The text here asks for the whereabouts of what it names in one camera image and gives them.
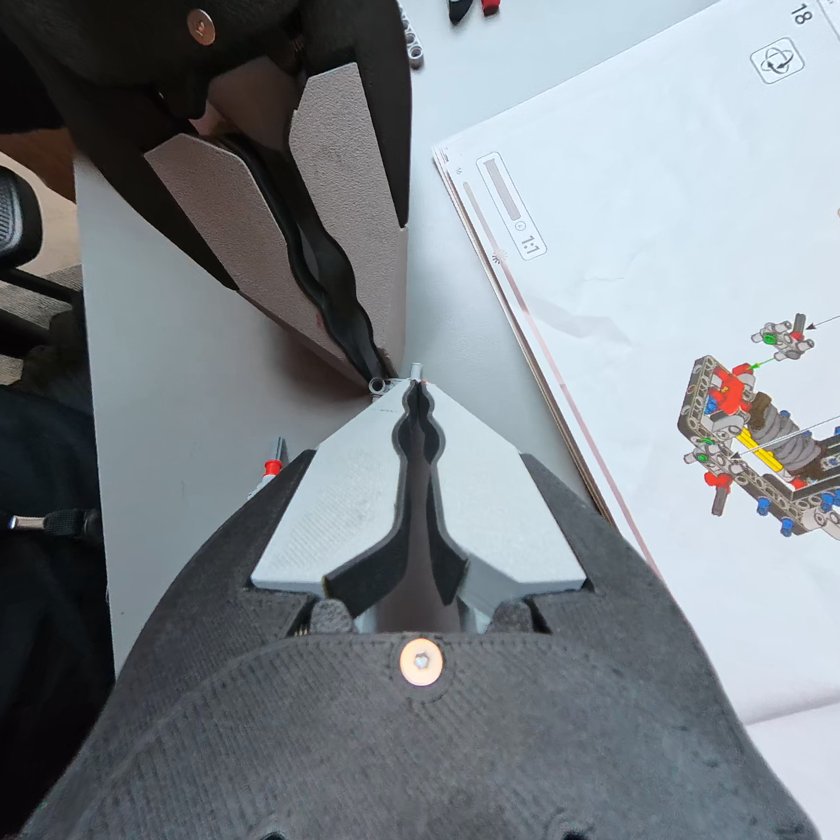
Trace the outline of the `black office chair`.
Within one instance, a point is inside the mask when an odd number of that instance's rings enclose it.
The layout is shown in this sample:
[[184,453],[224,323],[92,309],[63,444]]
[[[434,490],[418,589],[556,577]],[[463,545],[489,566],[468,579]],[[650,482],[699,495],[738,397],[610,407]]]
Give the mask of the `black office chair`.
[[[83,294],[80,287],[42,277],[24,270],[43,246],[44,225],[34,188],[13,170],[1,168],[1,280],[2,292],[26,291],[31,296],[67,305],[84,330]],[[34,350],[55,345],[51,328],[23,315],[1,310],[1,353],[25,360]]]

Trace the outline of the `light grey lego connector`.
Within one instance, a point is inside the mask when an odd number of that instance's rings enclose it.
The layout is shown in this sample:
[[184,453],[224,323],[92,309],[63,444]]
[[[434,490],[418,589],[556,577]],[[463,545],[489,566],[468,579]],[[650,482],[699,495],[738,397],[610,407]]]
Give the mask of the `light grey lego connector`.
[[386,393],[399,388],[407,383],[423,382],[424,381],[424,366],[421,363],[412,363],[407,377],[383,378],[374,377],[369,381],[369,391],[371,399],[377,400]]

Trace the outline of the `pile of small lego pieces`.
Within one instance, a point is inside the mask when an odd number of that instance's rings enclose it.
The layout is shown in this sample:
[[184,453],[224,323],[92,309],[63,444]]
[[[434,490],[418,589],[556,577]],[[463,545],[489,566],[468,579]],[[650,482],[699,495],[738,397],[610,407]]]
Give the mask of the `pile of small lego pieces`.
[[[458,26],[467,16],[467,13],[474,5],[479,5],[481,13],[486,17],[496,16],[499,12],[501,1],[447,1],[448,21],[452,26]],[[424,48],[417,32],[412,25],[402,2],[396,2],[406,46],[406,54],[409,66],[412,70],[420,70],[424,66]]]

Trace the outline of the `grey lego axle connector assembly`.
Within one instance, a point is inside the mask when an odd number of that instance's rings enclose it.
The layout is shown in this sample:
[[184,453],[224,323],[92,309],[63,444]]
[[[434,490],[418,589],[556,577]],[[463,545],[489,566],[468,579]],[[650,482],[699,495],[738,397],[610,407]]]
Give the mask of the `grey lego axle connector assembly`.
[[253,497],[262,489],[264,489],[274,478],[278,477],[278,475],[286,465],[287,460],[287,440],[283,436],[279,436],[276,444],[275,454],[272,458],[269,458],[265,462],[263,475],[257,487],[248,494],[248,501],[253,499]]

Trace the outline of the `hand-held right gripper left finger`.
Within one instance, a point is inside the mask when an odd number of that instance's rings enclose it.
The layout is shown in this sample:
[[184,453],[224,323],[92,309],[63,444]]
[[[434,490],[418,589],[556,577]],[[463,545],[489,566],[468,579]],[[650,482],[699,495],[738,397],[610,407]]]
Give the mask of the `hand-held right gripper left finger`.
[[314,452],[253,569],[254,587],[333,599],[352,617],[407,564],[417,386],[401,380]]

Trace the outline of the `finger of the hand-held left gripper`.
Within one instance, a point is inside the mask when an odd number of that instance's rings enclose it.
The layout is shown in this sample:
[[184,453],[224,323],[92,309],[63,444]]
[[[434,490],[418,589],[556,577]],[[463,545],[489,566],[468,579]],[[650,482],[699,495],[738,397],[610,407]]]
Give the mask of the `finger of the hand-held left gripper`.
[[408,230],[399,223],[356,63],[310,77],[289,148],[318,217],[349,258],[389,372],[403,367]]
[[292,275],[287,242],[246,163],[179,133],[144,154],[238,293],[354,384],[364,380]]

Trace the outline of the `open instruction booklet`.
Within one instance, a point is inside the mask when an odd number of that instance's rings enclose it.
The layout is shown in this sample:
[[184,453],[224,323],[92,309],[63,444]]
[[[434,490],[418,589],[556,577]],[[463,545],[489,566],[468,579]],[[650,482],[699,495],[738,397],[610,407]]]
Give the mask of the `open instruction booklet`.
[[434,151],[747,723],[838,702],[838,82],[838,2],[718,2]]

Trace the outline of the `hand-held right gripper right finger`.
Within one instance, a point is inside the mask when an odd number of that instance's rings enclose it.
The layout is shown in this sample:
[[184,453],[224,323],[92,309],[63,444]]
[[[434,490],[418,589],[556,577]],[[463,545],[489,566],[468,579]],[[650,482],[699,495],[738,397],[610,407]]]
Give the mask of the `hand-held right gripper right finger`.
[[586,574],[517,448],[426,382],[420,427],[432,573],[460,629],[482,633],[505,602],[579,591]]

